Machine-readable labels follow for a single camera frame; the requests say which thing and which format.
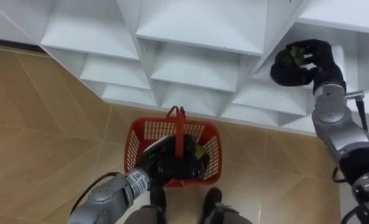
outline cable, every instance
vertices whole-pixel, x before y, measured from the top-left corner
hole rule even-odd
[[[364,107],[364,101],[363,100],[356,100],[356,106],[358,110],[358,114],[360,115],[360,119],[363,125],[363,129],[368,132],[368,124],[367,119],[365,117],[365,107]]]
[[[340,222],[340,224],[347,224],[347,222],[354,216],[357,215],[358,212],[361,211],[361,207],[357,206],[355,208],[353,208],[350,212],[348,212],[342,219],[342,221]]]
[[[79,203],[82,201],[82,199],[86,196],[86,194],[100,181],[102,181],[103,179],[107,178],[107,177],[115,177],[116,175],[118,175],[118,172],[109,172],[107,174],[102,175],[101,177],[99,177],[97,180],[95,180],[92,184],[90,184],[90,186],[81,194],[81,196],[79,196],[78,200],[75,202],[75,204],[73,205],[72,209],[71,209],[71,214],[73,211],[75,211],[75,209],[77,209]]]
[[[347,181],[345,179],[336,179],[338,171],[339,171],[338,167],[335,167],[334,171],[332,171],[332,177],[331,177],[332,181],[334,181],[335,183],[338,183],[338,184],[346,183]]]

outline white shelf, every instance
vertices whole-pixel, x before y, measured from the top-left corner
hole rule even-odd
[[[304,134],[312,85],[270,69],[286,44],[325,40],[369,124],[369,0],[0,0],[0,14],[106,102]]]
[[[293,122],[283,125],[284,128],[295,129],[314,133],[314,125],[311,119],[311,114],[303,118],[297,119]]]
[[[227,94],[216,90],[208,90],[187,85],[156,82],[160,88],[161,107],[183,106],[191,113],[217,116],[219,109],[227,99]]]
[[[268,0],[143,1],[138,37],[261,55]]]
[[[228,106],[223,112],[222,118],[269,126],[278,126],[279,123],[279,113],[275,111],[235,104]]]
[[[313,0],[299,22],[369,33],[369,0]]]
[[[140,62],[88,54],[80,79],[150,90]]]
[[[115,0],[55,0],[41,44],[139,59]]]
[[[151,90],[143,90],[128,86],[106,84],[102,98],[108,102],[127,102],[148,106],[157,106]]]
[[[151,78],[235,92],[240,55],[158,43]]]
[[[306,24],[294,24],[252,78],[277,85],[270,77],[270,69],[274,64],[275,56],[287,44],[307,39],[324,40],[333,45],[334,60],[344,75],[348,90],[357,90],[357,33]],[[311,90],[313,84],[304,86],[304,88]]]
[[[234,104],[280,111],[296,115],[307,114],[308,92],[303,88],[286,88],[251,80],[233,100]]]

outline shelf compartment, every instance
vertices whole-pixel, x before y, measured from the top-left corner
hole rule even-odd
[[[299,22],[369,33],[369,0],[313,0]]]
[[[80,79],[150,90],[140,62],[88,54]]]
[[[302,118],[299,118],[293,122],[283,125],[283,128],[295,129],[298,131],[306,131],[309,133],[315,133],[311,114]]]
[[[115,0],[55,0],[41,45],[139,60]]]
[[[240,55],[159,42],[151,78],[235,92]]]
[[[85,64],[85,53],[55,49],[52,47],[44,47],[44,49],[73,76],[79,78],[83,65]]]
[[[236,104],[230,104],[221,117],[230,121],[245,121],[260,127],[278,127],[300,118],[298,115]]]
[[[324,40],[333,45],[335,63],[340,67],[347,81],[348,90],[357,90],[357,33],[307,24],[294,24],[252,78],[277,85],[270,77],[270,69],[275,56],[280,50],[285,49],[287,44],[307,39]],[[312,89],[312,87],[313,83],[304,86],[307,89]]]
[[[223,112],[222,118],[260,125],[278,126],[279,114],[275,111],[251,106],[231,104]]]
[[[143,1],[136,35],[261,55],[267,8],[267,0]]]
[[[121,85],[106,84],[102,99],[110,103],[134,103],[140,105],[157,106],[151,90],[133,88]]]
[[[229,98],[229,94],[216,90],[208,90],[188,85],[155,81],[156,97],[161,107],[183,106],[190,113],[217,116]]]
[[[304,88],[286,88],[250,80],[240,90],[233,103],[283,113],[306,115],[308,95],[308,91]]]

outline tiled floor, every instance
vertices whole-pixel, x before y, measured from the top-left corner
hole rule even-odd
[[[164,113],[111,106],[51,58],[0,50],[0,224],[66,223],[92,180],[123,171],[126,132],[142,116]],[[214,123],[223,202],[254,224],[339,223],[334,165],[320,141]],[[196,223],[208,188],[168,190],[169,223]],[[147,195],[126,216],[144,203]]]

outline basket handle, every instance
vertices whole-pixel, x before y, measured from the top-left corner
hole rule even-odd
[[[185,111],[181,106],[173,106],[172,109],[166,115],[166,118],[171,118],[172,112],[176,110],[176,145],[175,145],[175,156],[176,158],[183,158],[184,150],[184,121],[185,121]]]

